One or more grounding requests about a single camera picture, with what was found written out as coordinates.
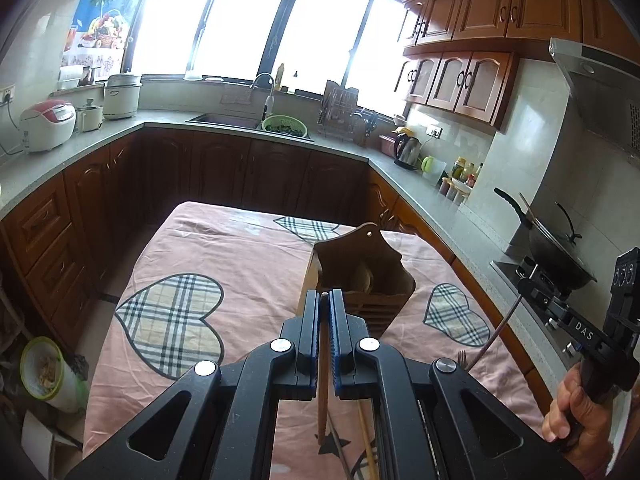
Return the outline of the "person's right hand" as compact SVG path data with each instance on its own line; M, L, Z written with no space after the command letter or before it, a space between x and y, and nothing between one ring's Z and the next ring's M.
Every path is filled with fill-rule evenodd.
M603 479L606 467L613 454L608 440L612 424L611 403L597 404L582 388L580 363L574 365L558 385L549 413L544 416L542 436L547 442L565 440L570 434L571 414L582 432L575 445L564 452L564 457L573 464L586 479Z

